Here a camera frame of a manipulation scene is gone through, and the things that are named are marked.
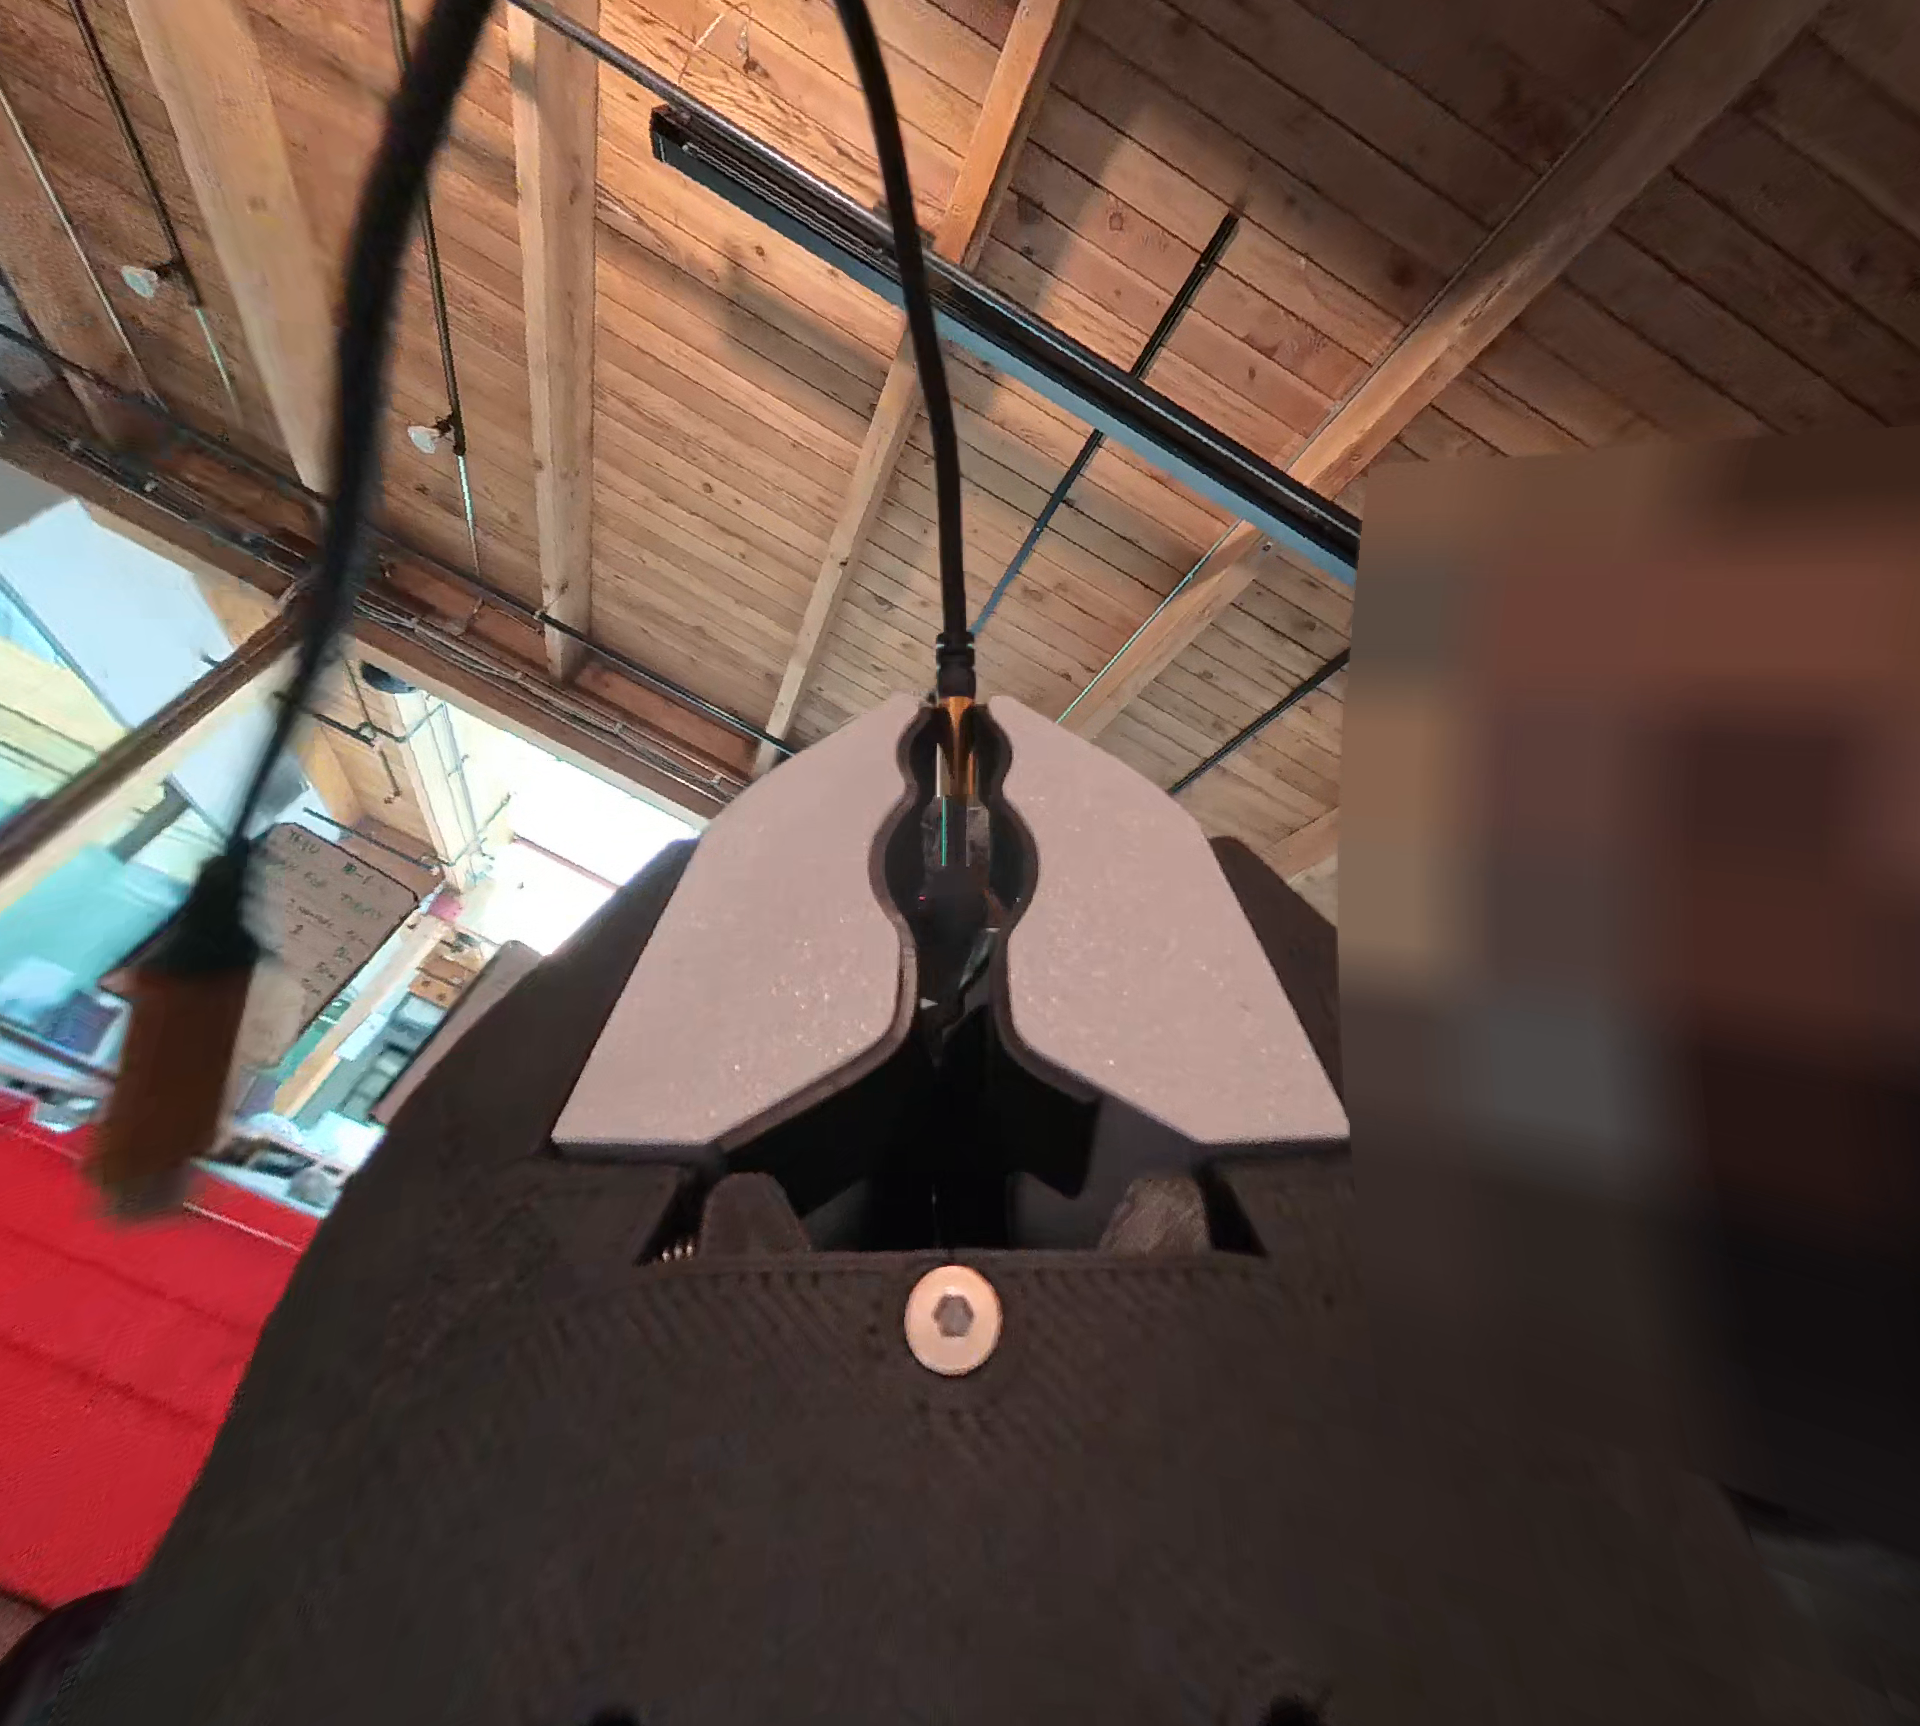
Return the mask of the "red plastic bin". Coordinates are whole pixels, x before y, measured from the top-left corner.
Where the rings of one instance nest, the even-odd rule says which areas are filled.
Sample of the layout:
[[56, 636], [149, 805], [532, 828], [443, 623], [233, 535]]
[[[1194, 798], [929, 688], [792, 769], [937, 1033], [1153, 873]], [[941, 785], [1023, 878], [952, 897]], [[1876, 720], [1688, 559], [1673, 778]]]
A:
[[53, 1610], [144, 1568], [320, 1225], [214, 1173], [112, 1222], [81, 1136], [4, 1100], [4, 1595]]

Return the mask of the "black lighting track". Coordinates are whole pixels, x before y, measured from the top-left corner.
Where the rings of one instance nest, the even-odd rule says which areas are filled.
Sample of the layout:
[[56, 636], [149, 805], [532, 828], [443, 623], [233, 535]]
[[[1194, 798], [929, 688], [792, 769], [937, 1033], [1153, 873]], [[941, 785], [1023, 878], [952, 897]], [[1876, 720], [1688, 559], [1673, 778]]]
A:
[[[716, 116], [657, 107], [651, 142], [667, 169], [867, 293], [903, 306], [892, 236], [872, 209]], [[1355, 513], [971, 273], [937, 257], [925, 270], [937, 334], [946, 344], [1125, 444], [1233, 522], [1253, 525], [1257, 538], [1353, 586]]]
[[[1183, 323], [1185, 313], [1190, 312], [1190, 304], [1195, 303], [1197, 293], [1213, 278], [1213, 273], [1216, 273], [1216, 268], [1222, 264], [1222, 257], [1232, 248], [1239, 225], [1241, 225], [1241, 211], [1239, 209], [1225, 211], [1222, 218], [1215, 223], [1213, 236], [1207, 238], [1207, 243], [1203, 244], [1197, 257], [1190, 261], [1190, 267], [1189, 267], [1182, 286], [1176, 288], [1174, 298], [1166, 303], [1166, 306], [1162, 309], [1159, 318], [1153, 323], [1147, 337], [1139, 348], [1137, 359], [1134, 359], [1134, 379], [1143, 380], [1151, 374], [1151, 369], [1158, 364], [1158, 359], [1162, 357], [1169, 337], [1180, 330], [1180, 326]], [[1100, 428], [1090, 428], [1088, 435], [1083, 438], [1081, 447], [1075, 451], [1072, 462], [1066, 463], [1066, 468], [1052, 482], [1052, 489], [1045, 492], [1045, 500], [1043, 500], [1039, 513], [1033, 516], [1033, 524], [1023, 530], [1015, 554], [1002, 567], [996, 586], [989, 589], [981, 608], [971, 618], [971, 636], [975, 637], [987, 629], [987, 623], [996, 616], [996, 608], [1001, 608], [1001, 605], [1002, 605], [1006, 594], [1010, 593], [1010, 588], [1022, 578], [1026, 564], [1033, 559], [1033, 553], [1037, 553], [1043, 534], [1052, 525], [1054, 516], [1063, 512], [1065, 503], [1072, 495], [1072, 488], [1090, 468], [1090, 462], [1100, 451], [1102, 442], [1106, 442], [1106, 432]]]

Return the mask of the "handwritten whiteboard on stand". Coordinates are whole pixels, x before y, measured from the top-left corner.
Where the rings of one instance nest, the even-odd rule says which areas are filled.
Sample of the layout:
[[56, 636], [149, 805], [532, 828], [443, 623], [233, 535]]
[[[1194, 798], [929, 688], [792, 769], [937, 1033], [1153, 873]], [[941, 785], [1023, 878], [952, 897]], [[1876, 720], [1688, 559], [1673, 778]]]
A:
[[401, 878], [281, 820], [252, 843], [245, 924], [260, 947], [242, 1064], [279, 1064], [417, 908]]

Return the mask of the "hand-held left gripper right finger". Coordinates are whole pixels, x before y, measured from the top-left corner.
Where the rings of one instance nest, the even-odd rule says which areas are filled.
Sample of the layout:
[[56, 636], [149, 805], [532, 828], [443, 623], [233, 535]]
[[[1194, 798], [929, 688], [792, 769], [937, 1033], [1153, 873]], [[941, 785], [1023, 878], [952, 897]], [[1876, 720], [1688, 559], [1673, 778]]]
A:
[[1349, 1114], [1200, 824], [1016, 700], [996, 694], [987, 717], [1031, 862], [996, 975], [1022, 1062], [1200, 1152], [1345, 1142]]

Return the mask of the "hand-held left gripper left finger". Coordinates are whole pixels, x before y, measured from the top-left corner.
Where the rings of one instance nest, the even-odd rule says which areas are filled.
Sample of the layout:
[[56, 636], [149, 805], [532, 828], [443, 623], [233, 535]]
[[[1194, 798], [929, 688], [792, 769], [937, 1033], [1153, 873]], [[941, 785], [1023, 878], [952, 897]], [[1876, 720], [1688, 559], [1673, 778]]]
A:
[[553, 1129], [565, 1152], [732, 1152], [892, 1057], [917, 949], [885, 848], [925, 704], [892, 694], [703, 831]]

